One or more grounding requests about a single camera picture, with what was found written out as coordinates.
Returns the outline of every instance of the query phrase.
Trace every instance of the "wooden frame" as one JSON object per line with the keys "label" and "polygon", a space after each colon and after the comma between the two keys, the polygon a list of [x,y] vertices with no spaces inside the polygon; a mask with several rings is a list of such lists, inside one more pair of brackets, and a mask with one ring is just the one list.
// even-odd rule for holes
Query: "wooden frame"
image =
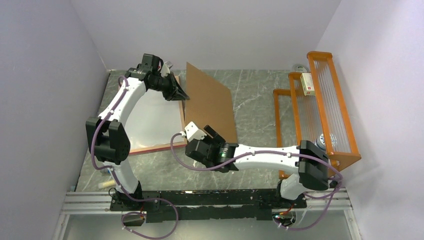
{"label": "wooden frame", "polygon": [[[175,79],[178,83],[180,83],[180,79],[179,79],[178,76],[175,76]],[[184,121],[183,102],[179,101],[178,105],[179,105],[179,115],[180,115],[180,118],[181,118],[181,130],[183,130],[184,127],[186,126],[185,121]],[[177,142],[177,143],[173,144],[173,146],[175,148],[182,148],[182,147],[185,147],[186,145],[187,145],[187,139],[186,138],[184,138],[183,141],[181,141],[181,142]],[[136,149],[130,150],[129,155],[153,153],[153,152],[158,152],[158,151],[169,150],[170,148],[171,148],[171,143],[161,144],[161,145],[156,145],[156,146],[149,146],[149,147],[141,147],[141,148],[136,148]]]}
{"label": "wooden frame", "polygon": [[[291,102],[293,106],[293,115],[294,115],[294,125],[296,128],[296,138],[297,138],[297,144],[300,144],[301,140],[309,140],[314,141],[310,135],[307,135],[307,132],[302,133],[303,129],[313,129],[314,126],[311,126],[313,124],[319,124],[321,126],[322,133],[324,135],[324,139],[326,143],[331,143],[331,134],[332,131],[330,129],[329,120],[332,123],[335,123],[336,120],[333,115],[328,115],[326,110],[329,109],[332,110],[332,113],[336,112],[341,115],[342,118],[342,126],[344,127],[344,131],[337,129],[339,132],[342,131],[342,133],[346,136],[348,141],[348,146],[350,151],[335,151],[333,149],[333,146],[329,144],[326,146],[327,154],[330,158],[331,165],[335,167],[337,170],[341,171],[356,161],[361,159],[361,155],[358,151],[358,146],[356,144],[355,136],[352,130],[352,125],[349,119],[348,110],[346,108],[345,100],[343,98],[342,89],[340,87],[339,79],[337,77],[336,68],[334,66],[333,62],[333,56],[329,52],[318,52],[318,51],[311,51],[307,54],[307,58],[309,61],[310,71],[312,75],[313,85],[315,88],[315,99],[316,101],[311,101],[313,99],[312,96],[304,96],[304,93],[301,89],[296,89],[296,81],[298,81],[297,86],[301,86],[300,83],[300,77],[301,73],[299,72],[291,72],[288,75],[289,83],[290,83],[290,89],[274,89],[273,96],[274,96],[274,107],[275,107],[275,128],[276,128],[276,138],[277,138],[277,147],[283,147],[283,140],[282,140],[282,133],[281,133],[281,123],[280,123],[280,106],[278,102],[279,96],[290,96]],[[324,63],[324,65],[318,65],[316,66],[316,62]],[[322,79],[323,77],[323,71],[326,69],[329,70],[330,74],[326,79]],[[332,86],[334,87],[335,96],[332,96],[334,100],[338,103],[338,108],[335,107],[336,105],[329,104],[328,101],[325,101],[323,94],[331,94],[324,93],[324,91],[321,90],[320,84],[325,82],[325,84],[328,84],[328,81],[332,83]],[[298,97],[306,97],[309,100],[309,103],[304,103],[302,107],[304,109],[300,109],[298,103]],[[313,116],[311,116],[311,112],[313,109],[317,109],[319,113],[319,119],[315,119]],[[310,126],[304,126],[301,125],[301,115],[300,111],[306,112],[305,115],[308,118],[309,121],[307,124]],[[281,179],[287,178],[289,175],[284,174],[283,171],[279,171],[279,177]]]}

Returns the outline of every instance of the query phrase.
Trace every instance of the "gray marble surface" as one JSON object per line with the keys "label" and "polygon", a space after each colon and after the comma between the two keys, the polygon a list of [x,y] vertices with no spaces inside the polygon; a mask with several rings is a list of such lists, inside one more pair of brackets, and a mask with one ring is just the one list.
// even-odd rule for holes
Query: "gray marble surface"
{"label": "gray marble surface", "polygon": [[[124,72],[111,72],[99,112],[108,106],[118,92],[117,79]],[[290,71],[204,70],[204,72],[231,90],[238,142],[256,147],[276,147],[273,89],[289,88]],[[185,70],[175,70],[174,73],[180,77],[181,85],[184,87]],[[281,96],[279,104],[283,145],[291,146],[296,144],[292,103],[289,97]],[[177,149],[176,153],[186,164],[202,167],[200,163],[186,157],[184,149]],[[179,165],[169,150],[130,156],[128,161],[143,190],[274,188],[279,181],[278,171],[269,169],[246,169],[229,173],[189,170]],[[99,189],[98,184],[111,179],[109,174],[93,168],[87,151],[76,191],[107,191],[109,188]]]}

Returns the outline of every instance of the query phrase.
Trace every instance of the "metal frame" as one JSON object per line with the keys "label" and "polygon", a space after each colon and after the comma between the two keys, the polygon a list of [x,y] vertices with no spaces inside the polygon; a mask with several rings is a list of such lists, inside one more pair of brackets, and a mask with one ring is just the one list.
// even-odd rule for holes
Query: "metal frame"
{"label": "metal frame", "polygon": [[[333,189],[326,191],[308,192],[315,197],[330,193]],[[62,240],[67,229],[71,215],[123,215],[126,211],[110,211],[112,198],[108,192],[67,192],[63,206],[57,221],[53,240]],[[296,211],[322,211],[328,203],[328,199],[311,199],[306,197],[307,208],[296,208]],[[273,209],[273,213],[286,211],[287,209]],[[362,236],[356,222],[351,201],[346,188],[341,188],[334,194],[329,211],[344,211],[350,235],[353,240],[361,240]]]}

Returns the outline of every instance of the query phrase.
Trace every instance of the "wooden shelf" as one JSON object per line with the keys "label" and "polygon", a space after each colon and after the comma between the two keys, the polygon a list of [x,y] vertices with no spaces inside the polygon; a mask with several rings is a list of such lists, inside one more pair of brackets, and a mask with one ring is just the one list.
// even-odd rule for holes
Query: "wooden shelf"
{"label": "wooden shelf", "polygon": [[[311,51],[307,54],[307,58],[315,96],[304,95],[299,72],[289,73],[290,89],[274,90],[277,147],[283,147],[278,97],[288,96],[289,92],[293,105],[297,144],[301,140],[314,142],[321,134],[324,135],[326,143],[331,143],[333,136],[336,143],[334,147],[326,144],[326,152],[331,165],[341,171],[360,160],[361,155],[334,67],[333,56],[329,52]],[[282,171],[279,176],[287,177]]]}

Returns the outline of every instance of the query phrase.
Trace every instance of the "white box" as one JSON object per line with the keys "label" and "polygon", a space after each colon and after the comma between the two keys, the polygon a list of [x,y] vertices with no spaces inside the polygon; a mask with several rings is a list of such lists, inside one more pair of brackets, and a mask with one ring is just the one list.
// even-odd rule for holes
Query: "white box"
{"label": "white box", "polygon": [[314,81],[312,81],[312,75],[310,73],[302,73],[300,82],[302,83],[305,96],[315,96]]}

